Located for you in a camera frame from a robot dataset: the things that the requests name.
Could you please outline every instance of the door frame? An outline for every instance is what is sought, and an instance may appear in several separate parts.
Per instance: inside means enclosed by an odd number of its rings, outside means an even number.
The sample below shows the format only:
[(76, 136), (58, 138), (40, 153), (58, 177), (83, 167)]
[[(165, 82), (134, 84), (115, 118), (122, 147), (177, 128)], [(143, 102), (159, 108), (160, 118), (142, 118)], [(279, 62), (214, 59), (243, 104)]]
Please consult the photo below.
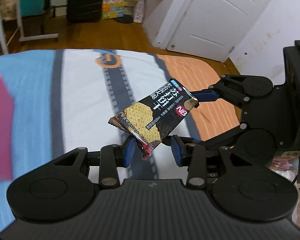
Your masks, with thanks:
[(160, 30), (152, 43), (154, 47), (166, 49), (178, 25), (181, 23), (192, 0), (173, 0)]

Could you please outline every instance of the dark gray stripe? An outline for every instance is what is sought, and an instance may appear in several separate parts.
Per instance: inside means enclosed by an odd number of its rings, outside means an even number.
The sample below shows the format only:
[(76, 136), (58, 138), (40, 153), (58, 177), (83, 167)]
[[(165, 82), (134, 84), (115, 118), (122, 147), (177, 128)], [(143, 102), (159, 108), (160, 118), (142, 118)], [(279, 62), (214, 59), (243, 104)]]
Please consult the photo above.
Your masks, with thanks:
[[(115, 50), (110, 50), (109, 52), (116, 54)], [(122, 65), (118, 68), (104, 68), (103, 73), (112, 102), (112, 107), (115, 114), (119, 114), (119, 112), (135, 103), (127, 75)], [(121, 130), (119, 130), (119, 132), (123, 143), (126, 140), (128, 133)], [(132, 179), (157, 179), (157, 167), (153, 156), (151, 156), (147, 161), (143, 161), (141, 150), (136, 147), (131, 160), (131, 165), (128, 168), (128, 176)]]
[[(164, 63), (164, 60), (158, 58), (157, 54), (150, 54), (151, 56), (154, 57), (156, 63), (158, 64), (158, 66), (164, 71), (164, 75), (166, 76), (166, 80), (169, 81), (169, 79), (171, 78), (169, 71), (167, 70), (167, 66)], [(186, 117), (186, 125), (190, 134), (190, 137), (195, 138), (197, 140), (201, 140), (199, 131), (195, 125), (195, 122), (192, 118), (191, 113), (188, 114)]]
[(63, 49), (56, 50), (51, 81), (51, 141), (52, 158), (64, 154), (61, 117), (61, 74)]

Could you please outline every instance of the teal bag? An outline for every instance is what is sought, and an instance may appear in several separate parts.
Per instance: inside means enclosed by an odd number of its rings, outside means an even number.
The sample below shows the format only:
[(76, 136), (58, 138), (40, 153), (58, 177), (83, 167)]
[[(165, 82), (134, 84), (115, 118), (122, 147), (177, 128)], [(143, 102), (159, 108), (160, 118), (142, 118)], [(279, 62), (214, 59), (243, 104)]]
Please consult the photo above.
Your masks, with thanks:
[(20, 0), (22, 17), (43, 14), (44, 0)]

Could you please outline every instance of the black suitcase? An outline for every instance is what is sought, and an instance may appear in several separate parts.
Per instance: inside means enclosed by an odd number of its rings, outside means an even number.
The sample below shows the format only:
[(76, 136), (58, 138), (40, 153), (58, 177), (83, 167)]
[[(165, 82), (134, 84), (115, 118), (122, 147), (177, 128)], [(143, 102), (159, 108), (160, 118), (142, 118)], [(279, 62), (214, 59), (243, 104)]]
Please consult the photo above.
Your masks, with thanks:
[(67, 20), (69, 22), (99, 21), (103, 0), (68, 0)]

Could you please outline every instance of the door hinge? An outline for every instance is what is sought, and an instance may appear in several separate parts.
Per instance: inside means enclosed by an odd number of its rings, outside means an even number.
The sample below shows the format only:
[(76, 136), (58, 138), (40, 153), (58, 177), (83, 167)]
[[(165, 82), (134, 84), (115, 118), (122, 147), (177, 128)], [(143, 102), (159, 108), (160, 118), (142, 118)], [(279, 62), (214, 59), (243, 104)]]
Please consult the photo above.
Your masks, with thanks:
[(229, 50), (229, 53), (231, 53), (234, 50), (234, 46), (231, 48), (231, 50)]

